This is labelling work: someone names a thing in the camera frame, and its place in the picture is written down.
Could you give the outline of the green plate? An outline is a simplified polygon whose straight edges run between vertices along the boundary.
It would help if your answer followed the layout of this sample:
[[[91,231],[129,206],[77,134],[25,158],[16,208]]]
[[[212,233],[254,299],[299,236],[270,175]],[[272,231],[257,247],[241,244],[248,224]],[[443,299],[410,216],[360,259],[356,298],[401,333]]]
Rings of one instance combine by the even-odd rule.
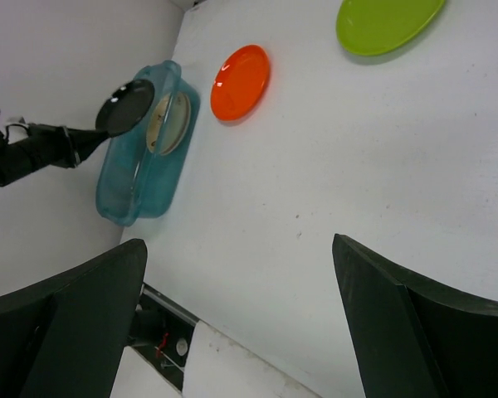
[[[345,0],[336,17],[339,44],[356,56],[381,56],[425,30],[444,0]]]

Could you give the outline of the black plate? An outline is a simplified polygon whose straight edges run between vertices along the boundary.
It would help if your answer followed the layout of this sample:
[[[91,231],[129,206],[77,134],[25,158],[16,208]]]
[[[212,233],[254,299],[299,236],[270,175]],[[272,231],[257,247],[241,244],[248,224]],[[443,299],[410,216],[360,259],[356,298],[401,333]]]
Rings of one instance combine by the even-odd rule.
[[[150,80],[132,80],[119,87],[102,105],[95,129],[111,138],[129,132],[149,112],[155,88]]]

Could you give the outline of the beige plate with drawings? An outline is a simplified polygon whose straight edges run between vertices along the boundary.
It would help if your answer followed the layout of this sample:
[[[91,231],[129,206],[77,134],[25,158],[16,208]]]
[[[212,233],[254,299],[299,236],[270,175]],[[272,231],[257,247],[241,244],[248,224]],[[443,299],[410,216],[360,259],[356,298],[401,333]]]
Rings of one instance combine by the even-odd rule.
[[[190,121],[191,104],[183,92],[165,95],[154,108],[146,129],[151,153],[169,155],[183,141]]]

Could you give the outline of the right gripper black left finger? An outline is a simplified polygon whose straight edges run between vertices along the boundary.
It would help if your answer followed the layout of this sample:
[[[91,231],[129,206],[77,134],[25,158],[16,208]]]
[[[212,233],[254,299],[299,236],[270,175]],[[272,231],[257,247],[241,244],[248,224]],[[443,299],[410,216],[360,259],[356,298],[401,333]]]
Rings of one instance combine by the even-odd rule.
[[[0,397],[108,397],[147,263],[133,239],[0,296]]]

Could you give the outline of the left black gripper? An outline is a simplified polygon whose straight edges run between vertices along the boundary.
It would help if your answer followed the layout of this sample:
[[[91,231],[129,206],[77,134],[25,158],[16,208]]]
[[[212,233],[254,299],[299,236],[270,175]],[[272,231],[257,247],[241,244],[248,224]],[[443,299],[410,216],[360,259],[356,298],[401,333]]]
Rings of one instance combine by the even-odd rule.
[[[0,187],[48,166],[75,168],[110,138],[104,130],[19,124],[27,137],[11,143],[0,133]]]

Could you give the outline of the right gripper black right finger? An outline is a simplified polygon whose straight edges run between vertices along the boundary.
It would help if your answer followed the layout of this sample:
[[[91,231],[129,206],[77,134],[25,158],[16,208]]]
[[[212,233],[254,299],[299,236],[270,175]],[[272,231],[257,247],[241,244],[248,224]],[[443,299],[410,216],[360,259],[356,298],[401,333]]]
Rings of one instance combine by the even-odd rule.
[[[498,302],[334,236],[339,292],[367,397],[498,397]]]

